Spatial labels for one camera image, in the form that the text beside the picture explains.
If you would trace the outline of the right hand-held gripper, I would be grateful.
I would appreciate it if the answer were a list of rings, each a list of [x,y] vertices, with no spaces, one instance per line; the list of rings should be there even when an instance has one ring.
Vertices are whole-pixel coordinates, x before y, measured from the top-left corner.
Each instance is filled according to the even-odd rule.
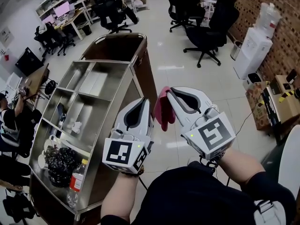
[[[225,112],[201,90],[171,87],[167,98],[182,125],[181,136],[206,160],[212,160],[228,149],[236,138]]]

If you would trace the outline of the pink cloth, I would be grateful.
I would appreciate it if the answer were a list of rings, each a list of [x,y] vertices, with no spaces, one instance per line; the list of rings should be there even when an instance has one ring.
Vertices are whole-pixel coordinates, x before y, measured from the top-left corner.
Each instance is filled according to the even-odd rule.
[[[156,101],[154,106],[154,115],[158,123],[164,132],[167,131],[168,125],[173,124],[176,120],[176,114],[168,100],[167,93],[171,91],[171,88],[165,86]]]

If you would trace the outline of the small white bin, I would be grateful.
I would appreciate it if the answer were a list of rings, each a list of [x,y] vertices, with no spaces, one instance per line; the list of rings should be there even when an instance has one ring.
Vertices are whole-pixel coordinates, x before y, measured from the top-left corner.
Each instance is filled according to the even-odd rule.
[[[259,83],[261,81],[262,81],[262,79],[261,79],[260,75],[257,72],[255,72],[255,73],[248,74],[246,79],[243,79],[242,84],[243,84],[245,91],[247,91],[252,86],[252,84]]]

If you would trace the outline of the silver trash can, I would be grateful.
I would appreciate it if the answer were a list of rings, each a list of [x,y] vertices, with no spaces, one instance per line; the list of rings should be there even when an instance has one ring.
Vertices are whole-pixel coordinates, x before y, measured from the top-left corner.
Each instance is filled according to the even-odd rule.
[[[240,49],[242,47],[242,43],[240,41],[235,41],[234,42],[234,46],[232,48],[232,51],[230,53],[230,56],[233,60],[236,60],[239,52],[240,52]]]

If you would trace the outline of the dark blue plastic tool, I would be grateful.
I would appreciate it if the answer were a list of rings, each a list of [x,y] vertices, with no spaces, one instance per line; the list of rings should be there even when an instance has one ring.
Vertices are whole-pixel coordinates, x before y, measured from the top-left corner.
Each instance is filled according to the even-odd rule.
[[[62,103],[58,103],[56,110],[58,113],[58,127],[62,127],[67,116],[67,111]]]

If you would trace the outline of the black box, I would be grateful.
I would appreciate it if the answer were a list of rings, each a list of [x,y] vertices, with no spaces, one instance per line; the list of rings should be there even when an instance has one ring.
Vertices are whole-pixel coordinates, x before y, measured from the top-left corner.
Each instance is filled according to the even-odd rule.
[[[278,109],[276,108],[275,99],[273,98],[271,89],[267,86],[262,92],[263,101],[267,110],[271,127],[275,127],[281,123]]]

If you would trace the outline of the clear bottle with red label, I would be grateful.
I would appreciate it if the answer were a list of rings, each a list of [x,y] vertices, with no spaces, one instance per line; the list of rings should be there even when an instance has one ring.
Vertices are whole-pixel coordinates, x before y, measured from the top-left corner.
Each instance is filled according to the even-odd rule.
[[[78,201],[78,195],[82,187],[83,177],[87,163],[88,160],[82,159],[81,164],[72,172],[71,181],[69,184],[69,191],[67,194],[67,203],[69,207],[73,210],[75,210]]]

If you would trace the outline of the white mug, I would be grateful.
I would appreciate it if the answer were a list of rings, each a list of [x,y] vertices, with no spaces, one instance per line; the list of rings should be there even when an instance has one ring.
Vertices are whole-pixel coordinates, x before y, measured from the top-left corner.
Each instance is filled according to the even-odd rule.
[[[44,152],[47,152],[47,149],[50,147],[50,149],[58,149],[57,146],[57,137],[55,135],[50,135],[48,139],[45,140],[44,143]]]

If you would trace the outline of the person's black shirt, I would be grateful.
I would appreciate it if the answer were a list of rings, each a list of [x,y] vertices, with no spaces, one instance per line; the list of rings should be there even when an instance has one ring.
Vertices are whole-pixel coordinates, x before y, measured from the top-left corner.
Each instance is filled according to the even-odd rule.
[[[294,220],[294,196],[266,172],[257,173],[237,190],[208,172],[185,166],[153,180],[133,222],[109,212],[101,225],[255,225],[259,200],[279,202],[287,224]]]

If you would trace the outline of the plain cardboard box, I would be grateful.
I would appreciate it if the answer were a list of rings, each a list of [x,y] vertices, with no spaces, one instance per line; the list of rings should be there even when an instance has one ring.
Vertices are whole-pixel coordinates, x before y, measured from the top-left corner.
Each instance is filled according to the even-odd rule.
[[[295,95],[287,97],[281,103],[279,102],[279,98],[283,93],[291,90],[295,91],[293,85],[291,85],[286,78],[287,75],[276,75],[269,84],[269,88],[271,89],[273,98],[275,99],[281,124],[300,115],[300,101],[295,97]]]

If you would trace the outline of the white rounded furniture piece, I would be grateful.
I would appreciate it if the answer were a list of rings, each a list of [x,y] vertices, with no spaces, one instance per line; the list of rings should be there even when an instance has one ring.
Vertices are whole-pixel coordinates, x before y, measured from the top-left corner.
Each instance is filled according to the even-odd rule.
[[[292,128],[285,142],[278,183],[289,189],[297,199],[300,189],[300,125]]]

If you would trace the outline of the black cabinet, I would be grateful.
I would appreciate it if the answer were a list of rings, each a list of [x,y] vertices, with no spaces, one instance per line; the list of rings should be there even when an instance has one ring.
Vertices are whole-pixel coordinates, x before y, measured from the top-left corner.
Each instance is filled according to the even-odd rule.
[[[36,70],[40,69],[44,64],[42,61],[31,51],[26,48],[20,56],[15,66],[25,75],[29,76]]]

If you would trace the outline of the white refrigerator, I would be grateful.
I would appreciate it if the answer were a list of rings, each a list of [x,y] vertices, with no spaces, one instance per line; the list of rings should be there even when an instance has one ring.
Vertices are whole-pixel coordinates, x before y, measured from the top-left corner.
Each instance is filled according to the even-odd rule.
[[[0,50],[0,78],[6,81],[11,74],[15,71],[15,64],[17,62],[17,58],[13,55],[13,53],[7,49],[4,51]]]

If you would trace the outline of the black chest mount bracket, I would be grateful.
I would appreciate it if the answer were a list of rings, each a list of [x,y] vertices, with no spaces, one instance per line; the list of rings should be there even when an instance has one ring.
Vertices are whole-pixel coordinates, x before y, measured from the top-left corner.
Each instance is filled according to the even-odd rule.
[[[203,157],[199,156],[199,162],[201,166],[204,168],[204,171],[213,175],[218,167],[218,163],[215,160],[205,160]]]

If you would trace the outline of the white wall poster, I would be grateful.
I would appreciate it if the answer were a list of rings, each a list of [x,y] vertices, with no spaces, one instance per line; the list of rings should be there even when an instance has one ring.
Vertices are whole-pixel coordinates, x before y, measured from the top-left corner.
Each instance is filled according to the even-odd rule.
[[[11,33],[10,29],[8,27],[4,27],[0,31],[0,42],[5,48],[8,48],[11,42],[14,40],[14,36]]]

